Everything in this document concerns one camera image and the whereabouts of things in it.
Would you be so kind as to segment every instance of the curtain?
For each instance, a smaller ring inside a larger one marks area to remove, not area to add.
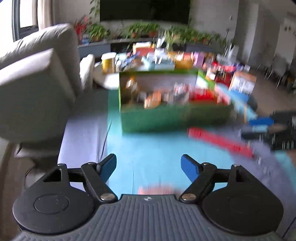
[[[52,0],[38,0],[37,18],[39,30],[53,25]]]

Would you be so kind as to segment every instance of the tv stand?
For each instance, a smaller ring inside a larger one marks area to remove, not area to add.
[[[108,52],[128,52],[131,51],[133,44],[137,42],[154,42],[156,43],[157,38],[138,38],[138,39],[114,39],[104,40],[100,42],[89,43],[87,45],[79,45],[78,51],[80,58],[84,58],[89,54],[93,54],[96,61],[101,60],[101,56]],[[174,51],[182,52],[214,52],[213,48],[200,43],[196,44],[185,44],[185,45],[173,45]]]

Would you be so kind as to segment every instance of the hanging vine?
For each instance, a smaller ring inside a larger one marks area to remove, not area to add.
[[[89,11],[89,15],[91,17],[94,16],[94,18],[99,17],[99,21],[100,21],[100,0],[91,0],[90,4],[93,4],[94,6],[90,9]]]

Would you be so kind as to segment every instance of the yellow cup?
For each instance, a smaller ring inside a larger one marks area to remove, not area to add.
[[[115,73],[115,57],[116,53],[104,53],[102,55],[102,68],[104,74]]]

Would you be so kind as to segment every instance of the white lid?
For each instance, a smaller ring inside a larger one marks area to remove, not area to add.
[[[115,56],[116,56],[115,52],[104,53],[101,57],[101,60],[115,58]]]

